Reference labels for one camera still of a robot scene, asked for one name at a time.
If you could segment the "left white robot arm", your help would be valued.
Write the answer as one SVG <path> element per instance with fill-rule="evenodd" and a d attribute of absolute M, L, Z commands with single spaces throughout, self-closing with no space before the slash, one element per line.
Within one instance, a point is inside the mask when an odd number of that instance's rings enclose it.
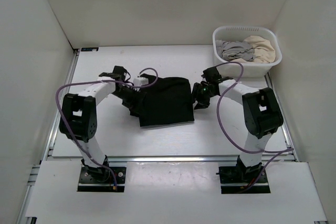
<path fill-rule="evenodd" d="M 147 78 L 135 78 L 129 82 L 130 74 L 122 66 L 115 66 L 111 73 L 103 72 L 97 81 L 77 93 L 67 93 L 62 101 L 62 113 L 59 130 L 71 139 L 80 150 L 82 164 L 88 175 L 98 182 L 105 182 L 115 173 L 109 167 L 109 161 L 102 152 L 95 137 L 98 121 L 97 106 L 109 95 L 122 100 L 122 105 L 129 109 L 132 116 L 139 116 L 140 103 L 144 94 L 139 87 L 147 85 Z"/>

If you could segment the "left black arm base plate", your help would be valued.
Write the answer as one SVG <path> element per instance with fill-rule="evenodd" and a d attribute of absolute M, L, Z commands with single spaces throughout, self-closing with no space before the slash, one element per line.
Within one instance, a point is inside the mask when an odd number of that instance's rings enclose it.
<path fill-rule="evenodd" d="M 85 167 L 81 168 L 77 191 L 78 192 L 100 192 L 100 193 L 123 193 L 125 189 L 125 179 L 127 174 L 126 167 L 111 167 L 114 171 L 117 181 L 117 187 L 114 186 L 112 175 L 97 178 L 89 174 Z"/>

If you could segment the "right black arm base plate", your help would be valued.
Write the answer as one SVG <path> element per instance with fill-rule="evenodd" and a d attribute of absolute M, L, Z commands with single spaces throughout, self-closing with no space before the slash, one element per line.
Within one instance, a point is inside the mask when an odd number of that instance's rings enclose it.
<path fill-rule="evenodd" d="M 271 193 L 266 171 L 242 178 L 236 166 L 220 166 L 218 172 L 221 194 L 269 194 Z"/>

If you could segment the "black trousers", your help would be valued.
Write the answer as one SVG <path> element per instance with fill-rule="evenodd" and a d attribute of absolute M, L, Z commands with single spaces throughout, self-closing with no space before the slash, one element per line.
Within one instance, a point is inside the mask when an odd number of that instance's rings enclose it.
<path fill-rule="evenodd" d="M 141 127 L 194 121 L 191 85 L 182 77 L 158 78 L 150 87 L 140 89 L 144 95 L 139 109 L 130 115 L 139 118 Z"/>

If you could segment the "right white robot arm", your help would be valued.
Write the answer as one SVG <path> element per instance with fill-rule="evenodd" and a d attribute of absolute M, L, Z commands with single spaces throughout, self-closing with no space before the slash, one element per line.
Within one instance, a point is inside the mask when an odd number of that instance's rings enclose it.
<path fill-rule="evenodd" d="M 239 182 L 256 180 L 262 170 L 262 154 L 271 136 L 283 125 L 283 116 L 275 94 L 271 88 L 256 89 L 246 86 L 230 77 L 222 77 L 216 67 L 203 71 L 200 83 L 195 83 L 192 90 L 194 109 L 205 109 L 210 99 L 219 96 L 216 116 L 220 128 L 227 139 L 239 150 L 235 170 L 226 177 Z M 229 137 L 220 118 L 220 102 L 224 95 L 243 107 L 244 122 L 248 131 L 245 146 L 240 147 Z"/>

